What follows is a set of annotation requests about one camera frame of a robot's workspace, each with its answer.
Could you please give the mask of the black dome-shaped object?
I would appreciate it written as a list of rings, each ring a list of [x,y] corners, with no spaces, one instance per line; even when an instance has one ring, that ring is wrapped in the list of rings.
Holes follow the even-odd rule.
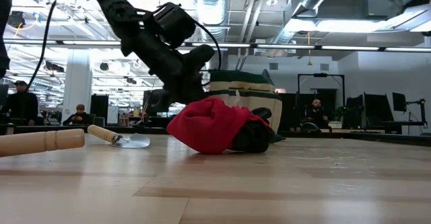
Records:
[[[305,133],[319,133],[321,130],[316,124],[312,122],[305,122],[301,125],[300,131]]]

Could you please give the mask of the wide blade hand trowel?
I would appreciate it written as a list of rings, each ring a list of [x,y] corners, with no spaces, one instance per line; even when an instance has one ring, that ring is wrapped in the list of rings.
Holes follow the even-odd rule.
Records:
[[[112,147],[143,149],[149,147],[151,143],[150,138],[143,134],[133,133],[130,137],[124,137],[123,135],[94,124],[89,125],[87,132],[99,139],[109,142]]]

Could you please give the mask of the rig light bar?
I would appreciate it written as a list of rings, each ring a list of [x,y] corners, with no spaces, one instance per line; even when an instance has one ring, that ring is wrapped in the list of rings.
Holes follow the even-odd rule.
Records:
[[[48,40],[47,46],[72,47],[87,46],[89,48],[113,48],[121,43],[114,40]],[[431,53],[431,47],[384,47],[384,46],[336,46],[311,44],[256,44],[256,43],[219,43],[220,49],[225,48],[252,48],[252,49],[281,49],[281,50],[340,50],[340,51],[367,51],[367,52],[408,52]]]

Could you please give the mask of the black computer monitor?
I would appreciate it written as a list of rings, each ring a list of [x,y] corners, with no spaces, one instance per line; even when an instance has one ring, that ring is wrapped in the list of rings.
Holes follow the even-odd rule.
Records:
[[[346,101],[345,126],[347,128],[362,127],[362,113],[364,111],[363,95],[348,98]]]
[[[384,121],[394,121],[386,95],[364,94],[364,111],[368,126],[380,126]]]
[[[405,112],[407,108],[407,101],[404,94],[392,93],[393,98],[393,110],[399,112]]]
[[[143,93],[143,111],[148,116],[168,112],[171,103],[170,94],[164,89],[147,90]]]

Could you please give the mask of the long ceiling light panel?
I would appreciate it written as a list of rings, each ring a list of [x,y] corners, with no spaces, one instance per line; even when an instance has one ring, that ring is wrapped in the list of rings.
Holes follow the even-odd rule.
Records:
[[[384,22],[369,20],[299,20],[291,19],[285,26],[285,32],[337,32],[337,33],[370,33],[384,26]]]

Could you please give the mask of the white square pillar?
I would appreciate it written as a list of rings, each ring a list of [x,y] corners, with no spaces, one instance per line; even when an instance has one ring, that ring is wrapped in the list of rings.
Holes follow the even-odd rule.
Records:
[[[62,121],[76,113],[76,106],[83,104],[90,111],[92,94],[92,62],[90,52],[69,49],[65,69]]]

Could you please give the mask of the black metal station frame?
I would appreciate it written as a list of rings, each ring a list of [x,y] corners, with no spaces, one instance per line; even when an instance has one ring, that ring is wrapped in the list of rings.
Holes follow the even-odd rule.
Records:
[[[301,100],[300,100],[300,96],[301,96],[301,94],[300,94],[300,86],[301,86],[300,77],[301,76],[313,76],[313,77],[328,77],[328,76],[331,76],[331,77],[334,77],[334,75],[332,75],[332,74],[326,74],[326,73],[298,74],[298,76],[297,76],[298,91],[296,93],[296,109],[297,109],[297,112],[299,113],[298,122],[300,123],[300,127],[301,127],[301,125],[303,123],[305,123],[306,110],[310,107],[310,105],[312,103],[311,102],[311,103],[308,103],[307,105],[304,105],[301,102]],[[324,113],[329,118],[329,114],[326,112],[326,109],[324,109],[324,107],[323,107],[323,110],[324,110]],[[327,129],[330,133],[332,132],[332,128],[330,126],[328,128],[320,128],[320,130],[322,130],[322,129]]]

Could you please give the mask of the grooved wooden handle garden tool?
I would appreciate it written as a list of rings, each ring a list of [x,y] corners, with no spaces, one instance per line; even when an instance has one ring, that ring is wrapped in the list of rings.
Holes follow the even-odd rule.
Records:
[[[0,136],[0,157],[80,148],[85,145],[82,129],[57,130]]]

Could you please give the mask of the black table border strip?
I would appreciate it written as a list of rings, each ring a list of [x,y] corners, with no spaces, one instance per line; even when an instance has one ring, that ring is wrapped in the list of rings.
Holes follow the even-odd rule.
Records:
[[[69,130],[80,128],[87,132],[87,126],[14,126],[13,132],[20,133],[37,133],[53,130]],[[133,128],[133,127],[108,127],[111,130],[120,134],[140,133],[145,135],[167,135],[165,128]],[[303,133],[303,132],[287,132],[281,131],[279,135],[286,138],[314,138],[314,139],[352,139],[361,141],[372,141],[381,143],[394,143],[400,145],[415,145],[422,147],[431,147],[430,136],[410,136],[410,135],[392,135],[383,133],[369,132],[332,132],[332,133]]]

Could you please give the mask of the red black gardening glove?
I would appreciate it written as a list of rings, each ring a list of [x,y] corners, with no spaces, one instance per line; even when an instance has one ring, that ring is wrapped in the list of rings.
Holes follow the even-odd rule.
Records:
[[[221,154],[226,150],[263,153],[275,136],[259,115],[245,107],[227,106],[214,97],[186,105],[166,130],[186,146],[204,154]]]

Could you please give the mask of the green potted plant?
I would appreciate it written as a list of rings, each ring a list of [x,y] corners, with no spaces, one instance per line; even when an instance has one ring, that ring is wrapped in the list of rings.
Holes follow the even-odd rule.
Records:
[[[346,106],[340,106],[335,110],[335,120],[341,123],[342,129],[350,128],[351,116],[350,109]]]

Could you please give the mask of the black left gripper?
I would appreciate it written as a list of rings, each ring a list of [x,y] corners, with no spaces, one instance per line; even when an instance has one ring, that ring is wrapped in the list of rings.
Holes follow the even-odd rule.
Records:
[[[202,44],[181,54],[176,49],[170,49],[159,38],[147,32],[140,32],[133,36],[133,52],[147,65],[149,73],[156,75],[165,84],[169,84],[168,92],[172,102],[188,104],[207,97],[202,85],[202,78],[198,77],[190,83],[189,98],[183,89],[181,81],[175,79],[192,79],[200,69],[215,54],[215,50]]]

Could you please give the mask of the black cabinet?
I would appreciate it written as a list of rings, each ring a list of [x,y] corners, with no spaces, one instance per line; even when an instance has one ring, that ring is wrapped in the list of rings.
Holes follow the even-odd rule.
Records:
[[[108,95],[93,94],[91,97],[90,113],[95,114],[97,117],[103,117],[104,123],[106,123],[108,116],[108,105]]]

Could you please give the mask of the cream green canvas gardening bag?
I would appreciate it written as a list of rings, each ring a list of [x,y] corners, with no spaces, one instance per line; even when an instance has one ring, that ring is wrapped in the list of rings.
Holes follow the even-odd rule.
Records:
[[[227,106],[248,108],[265,120],[276,133],[281,121],[283,103],[275,90],[268,70],[262,73],[244,71],[211,71],[209,96]]]

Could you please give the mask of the person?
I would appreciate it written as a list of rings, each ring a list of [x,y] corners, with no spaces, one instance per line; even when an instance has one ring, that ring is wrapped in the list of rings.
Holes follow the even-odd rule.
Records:
[[[20,125],[34,126],[38,118],[38,98],[28,91],[25,81],[16,81],[14,85],[17,92],[8,95],[0,113],[9,113],[9,117],[17,118]]]
[[[324,113],[321,101],[314,99],[310,107],[306,110],[305,122],[315,124],[318,128],[328,128],[329,119]]]
[[[72,114],[69,118],[63,121],[63,126],[65,125],[89,125],[91,124],[90,115],[86,113],[85,106],[83,104],[78,104],[76,106],[76,113]]]

